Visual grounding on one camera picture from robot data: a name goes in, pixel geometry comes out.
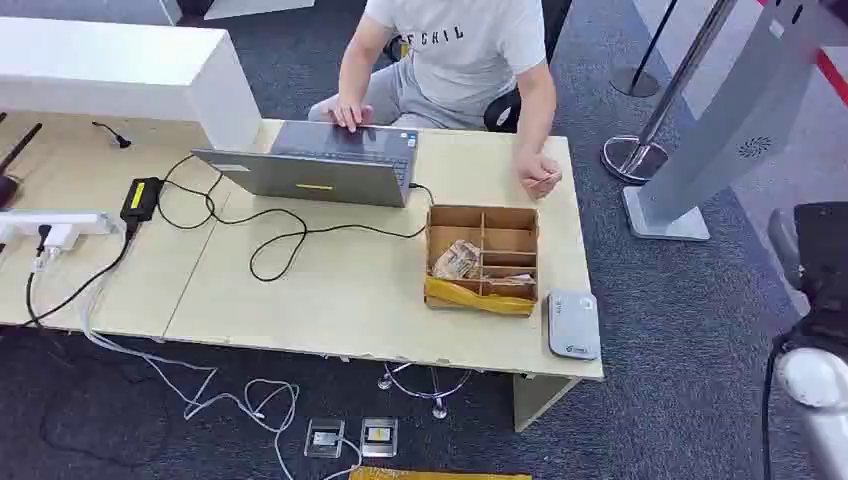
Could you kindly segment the person's left hand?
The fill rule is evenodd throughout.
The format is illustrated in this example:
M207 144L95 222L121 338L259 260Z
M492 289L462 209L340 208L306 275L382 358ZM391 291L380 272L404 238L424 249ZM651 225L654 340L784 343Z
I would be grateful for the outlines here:
M546 197L562 180L559 163L544 154L517 151L513 160L520 184L533 199Z

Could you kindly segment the person's right hand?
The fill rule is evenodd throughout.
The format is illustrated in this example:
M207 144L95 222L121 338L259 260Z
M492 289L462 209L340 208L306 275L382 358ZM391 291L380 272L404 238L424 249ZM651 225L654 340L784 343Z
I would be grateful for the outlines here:
M329 109L329 114L339 127L355 133L361 126L370 122L373 107L359 100L339 96L335 105Z

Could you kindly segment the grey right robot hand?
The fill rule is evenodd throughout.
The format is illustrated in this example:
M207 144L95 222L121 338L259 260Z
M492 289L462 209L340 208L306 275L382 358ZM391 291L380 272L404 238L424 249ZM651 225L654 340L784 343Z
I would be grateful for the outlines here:
M809 304L798 328L805 336L847 340L847 203L828 201L776 209L767 233L784 278Z

